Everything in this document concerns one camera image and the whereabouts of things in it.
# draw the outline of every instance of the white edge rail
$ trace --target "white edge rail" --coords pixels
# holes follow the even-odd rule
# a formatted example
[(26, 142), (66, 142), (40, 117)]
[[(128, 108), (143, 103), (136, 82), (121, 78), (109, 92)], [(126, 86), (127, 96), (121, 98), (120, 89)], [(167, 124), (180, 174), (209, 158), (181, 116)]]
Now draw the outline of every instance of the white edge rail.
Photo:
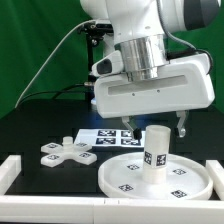
[[(8, 171), (15, 173), (16, 167), (8, 166)], [(222, 201), (0, 196), (0, 222), (223, 224), (223, 220)]]
[(224, 169), (217, 160), (207, 160), (206, 169), (214, 182), (214, 189), (219, 198), (224, 201)]

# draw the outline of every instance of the black cable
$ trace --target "black cable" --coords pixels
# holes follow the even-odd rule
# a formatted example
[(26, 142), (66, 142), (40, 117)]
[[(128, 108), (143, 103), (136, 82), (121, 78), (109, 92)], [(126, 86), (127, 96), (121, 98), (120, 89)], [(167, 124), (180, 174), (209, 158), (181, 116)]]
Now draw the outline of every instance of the black cable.
[(52, 93), (60, 93), (60, 94), (68, 94), (68, 93), (89, 93), (89, 91), (43, 91), (43, 92), (37, 92), (37, 93), (31, 93), (27, 96), (25, 96), (20, 103), (18, 104), (18, 107), (24, 102), (26, 101), (28, 98), (33, 97), (33, 96), (37, 96), (37, 95), (42, 95), (42, 94), (52, 94)]
[(52, 99), (55, 100), (57, 97), (59, 97), (62, 93), (64, 93), (63, 91), (68, 91), (68, 90), (71, 90), (71, 89), (74, 89), (74, 88), (78, 88), (78, 87), (84, 87), (84, 84), (74, 84), (74, 85), (71, 85), (71, 86), (68, 86), (64, 89), (62, 89), (61, 91), (58, 91), (53, 97)]
[(214, 66), (214, 61), (213, 61), (213, 58), (212, 58), (211, 54), (208, 51), (203, 50), (203, 49), (196, 49), (195, 51), (199, 52), (199, 53), (207, 54), (207, 56), (209, 58), (209, 62), (210, 62), (210, 68), (208, 70), (207, 75), (210, 74), (210, 72), (211, 72), (211, 70), (213, 69), (213, 66)]

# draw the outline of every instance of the white border frame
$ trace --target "white border frame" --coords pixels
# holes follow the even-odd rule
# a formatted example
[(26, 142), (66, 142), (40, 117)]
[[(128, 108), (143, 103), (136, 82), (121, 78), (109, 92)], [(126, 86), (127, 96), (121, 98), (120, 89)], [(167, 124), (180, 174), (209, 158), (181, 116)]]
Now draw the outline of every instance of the white border frame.
[[(20, 156), (9, 156), (0, 167), (0, 187), (9, 188), (19, 171)], [(223, 224), (223, 220), (222, 201), (0, 196), (0, 222)]]

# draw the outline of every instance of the white cylinder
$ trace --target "white cylinder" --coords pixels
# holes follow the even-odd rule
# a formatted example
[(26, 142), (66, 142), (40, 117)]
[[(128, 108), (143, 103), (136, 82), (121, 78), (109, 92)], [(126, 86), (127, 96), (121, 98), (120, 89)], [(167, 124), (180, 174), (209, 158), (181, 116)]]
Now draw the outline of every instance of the white cylinder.
[(166, 182), (166, 165), (171, 130), (164, 126), (146, 128), (143, 162), (143, 180), (150, 184)]
[(72, 152), (74, 151), (74, 143), (73, 143), (73, 137), (67, 136), (63, 138), (63, 150), (64, 152)]

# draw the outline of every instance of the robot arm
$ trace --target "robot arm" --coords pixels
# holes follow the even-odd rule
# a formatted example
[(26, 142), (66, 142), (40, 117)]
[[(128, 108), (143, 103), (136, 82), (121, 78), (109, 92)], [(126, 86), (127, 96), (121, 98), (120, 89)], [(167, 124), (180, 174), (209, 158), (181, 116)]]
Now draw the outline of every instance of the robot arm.
[(208, 107), (214, 91), (207, 54), (167, 58), (164, 39), (176, 31), (209, 25), (221, 0), (81, 0), (93, 18), (105, 19), (114, 29), (114, 51), (93, 66), (99, 114), (122, 117), (135, 138), (129, 117), (177, 111), (178, 135), (190, 109)]

